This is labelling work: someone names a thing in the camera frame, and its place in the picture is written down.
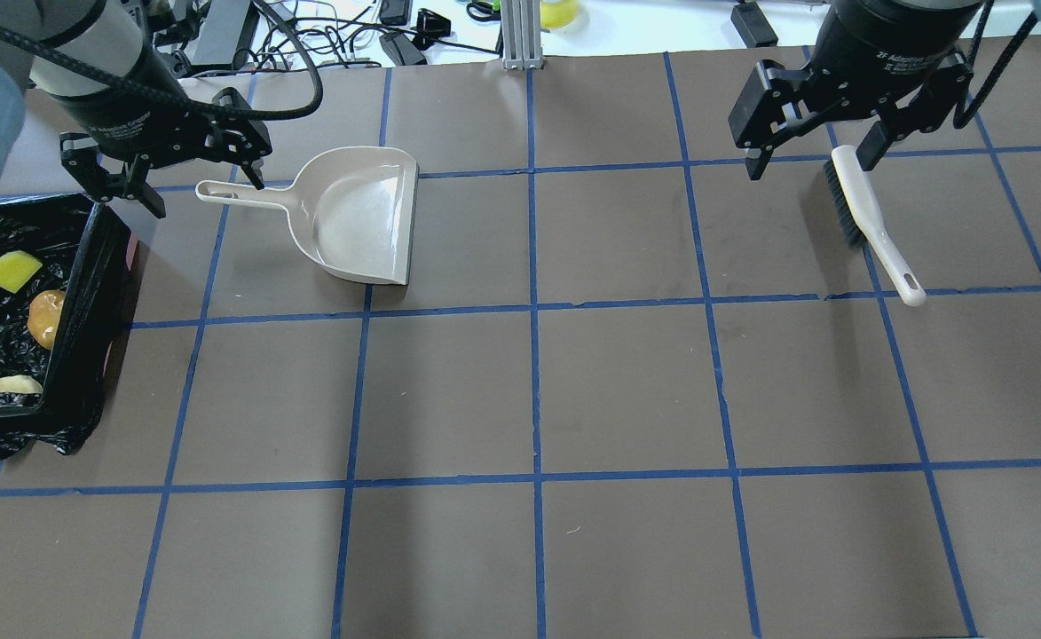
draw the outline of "black bristles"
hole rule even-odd
[[[847,206],[844,187],[839,184],[839,174],[836,173],[836,164],[832,160],[823,162],[823,177],[828,179],[828,189],[832,190],[832,199],[836,201],[836,215],[847,246],[862,247],[868,239],[856,224],[856,218],[852,215],[852,207]]]

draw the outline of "dustpan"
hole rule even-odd
[[[342,147],[319,154],[284,189],[205,179],[196,197],[287,213],[296,246],[322,270],[365,284],[406,284],[418,162],[401,149]]]

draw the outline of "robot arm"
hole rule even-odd
[[[142,28],[115,0],[21,0],[0,3],[0,25],[66,56],[162,94],[184,98]],[[85,130],[60,137],[62,165],[93,198],[135,199],[156,218],[164,206],[146,182],[148,171],[194,158],[236,163],[262,187],[261,157],[272,153],[268,127],[248,118],[224,118],[182,105],[138,98],[91,80],[0,41],[0,171],[22,125],[21,95],[29,76]],[[235,88],[220,91],[213,105],[249,109]],[[123,161],[110,173],[106,156]]]
[[[833,0],[808,65],[787,70],[761,60],[730,113],[734,142],[746,151],[748,177],[760,179],[785,142],[829,122],[879,118],[858,147],[865,171],[874,169],[892,143],[938,130],[950,110],[964,104],[970,88],[973,70],[957,42],[983,4],[985,0]],[[1041,0],[1036,4],[1041,14]],[[1031,16],[1020,40],[1034,24]],[[1011,47],[1009,56],[1015,50]],[[988,88],[955,125],[969,121]],[[897,106],[910,94],[910,104]]]

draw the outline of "yellow sponge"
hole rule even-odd
[[[11,251],[0,256],[0,287],[9,293],[20,291],[27,280],[43,267],[43,262],[24,251]]]

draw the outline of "brush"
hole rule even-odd
[[[832,159],[824,162],[824,178],[836,201],[839,226],[844,231],[848,246],[871,245],[875,257],[894,283],[894,290],[903,304],[918,306],[926,302],[926,293],[915,278],[898,247],[887,234],[882,222],[882,211],[868,180],[868,174],[860,167],[856,157],[856,147],[845,145],[832,151]]]

